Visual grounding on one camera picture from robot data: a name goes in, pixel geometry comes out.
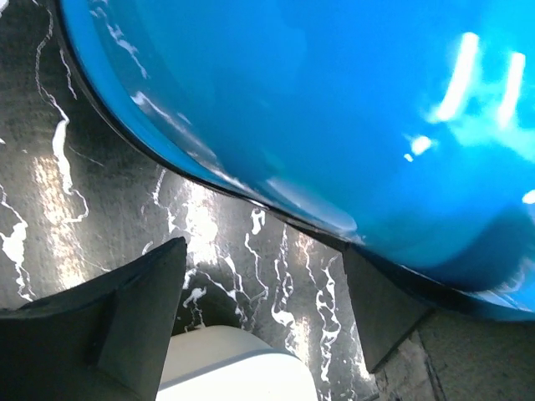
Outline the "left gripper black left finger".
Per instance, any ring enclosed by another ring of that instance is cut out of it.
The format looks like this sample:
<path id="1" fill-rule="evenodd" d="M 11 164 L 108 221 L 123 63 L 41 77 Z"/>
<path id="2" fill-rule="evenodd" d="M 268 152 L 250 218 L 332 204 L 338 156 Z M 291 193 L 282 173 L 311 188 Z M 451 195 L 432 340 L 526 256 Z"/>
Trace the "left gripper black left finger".
<path id="1" fill-rule="evenodd" d="M 76 287 L 1 311 L 3 400 L 153 400 L 186 274 L 173 238 Z"/>

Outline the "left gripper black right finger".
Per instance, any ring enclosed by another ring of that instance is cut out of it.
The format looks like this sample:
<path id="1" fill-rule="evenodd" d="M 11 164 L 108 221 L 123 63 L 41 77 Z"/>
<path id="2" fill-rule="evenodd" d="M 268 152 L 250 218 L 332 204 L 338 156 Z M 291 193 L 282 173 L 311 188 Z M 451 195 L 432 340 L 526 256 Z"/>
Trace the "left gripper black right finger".
<path id="1" fill-rule="evenodd" d="M 342 256 L 364 363 L 377 373 L 432 309 L 402 288 L 396 265 L 353 246 Z"/>

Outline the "blue fish print suitcase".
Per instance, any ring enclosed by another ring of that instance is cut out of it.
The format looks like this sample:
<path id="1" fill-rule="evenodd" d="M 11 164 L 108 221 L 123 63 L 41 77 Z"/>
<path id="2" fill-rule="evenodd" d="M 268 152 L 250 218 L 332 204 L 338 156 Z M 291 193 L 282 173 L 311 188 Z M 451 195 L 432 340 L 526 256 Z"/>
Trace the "blue fish print suitcase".
<path id="1" fill-rule="evenodd" d="M 177 174 L 534 318 L 531 1 L 57 1 L 81 87 Z"/>

